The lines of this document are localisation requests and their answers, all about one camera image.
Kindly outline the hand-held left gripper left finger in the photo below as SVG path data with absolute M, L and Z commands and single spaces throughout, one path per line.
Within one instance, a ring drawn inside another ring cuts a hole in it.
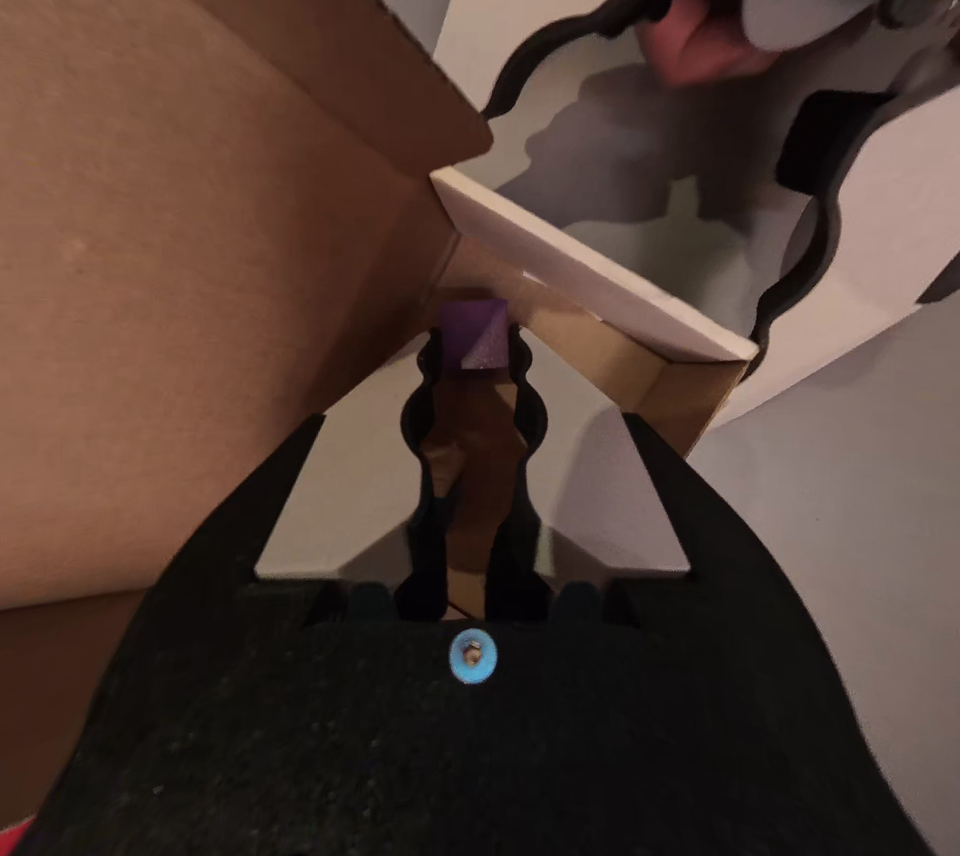
M 375 584 L 402 619 L 444 617 L 446 523 L 424 453 L 442 374 L 434 328 L 330 406 L 254 565 L 258 581 Z

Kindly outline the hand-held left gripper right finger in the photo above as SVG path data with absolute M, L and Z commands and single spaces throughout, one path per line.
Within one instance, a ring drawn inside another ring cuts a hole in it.
M 570 586 L 676 580 L 690 560 L 621 408 L 529 329 L 510 326 L 525 445 L 490 550 L 490 618 L 545 620 Z

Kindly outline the purple wooden block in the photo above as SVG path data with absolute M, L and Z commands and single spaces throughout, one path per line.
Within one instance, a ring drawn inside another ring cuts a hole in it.
M 438 309 L 444 373 L 508 370 L 510 363 L 508 301 L 462 299 Z

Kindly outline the white cardboard box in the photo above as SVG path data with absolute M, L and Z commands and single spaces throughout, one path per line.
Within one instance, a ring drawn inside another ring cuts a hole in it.
M 593 255 L 461 245 L 492 136 L 386 0 L 2 0 L 2 826 L 73 749 L 138 590 L 443 289 L 686 449 L 755 353 Z

